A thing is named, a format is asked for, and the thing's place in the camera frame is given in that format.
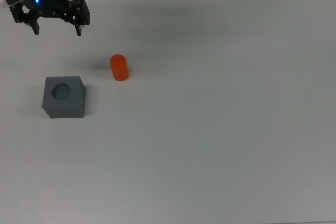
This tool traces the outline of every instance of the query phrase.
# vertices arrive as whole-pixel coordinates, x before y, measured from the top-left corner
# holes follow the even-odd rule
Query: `gray block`
[[[51,118],[84,117],[85,86],[79,76],[46,77],[42,108]]]

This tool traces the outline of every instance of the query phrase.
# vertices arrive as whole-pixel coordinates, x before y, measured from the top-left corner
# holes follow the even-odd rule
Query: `white tabletop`
[[[335,0],[86,1],[82,37],[0,12],[1,224],[336,220]],[[56,75],[84,118],[41,108]]]

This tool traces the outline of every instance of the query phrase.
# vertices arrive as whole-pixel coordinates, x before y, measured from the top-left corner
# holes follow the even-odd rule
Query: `red cylinder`
[[[113,77],[117,81],[124,81],[128,78],[127,61],[124,55],[113,55],[110,59]]]

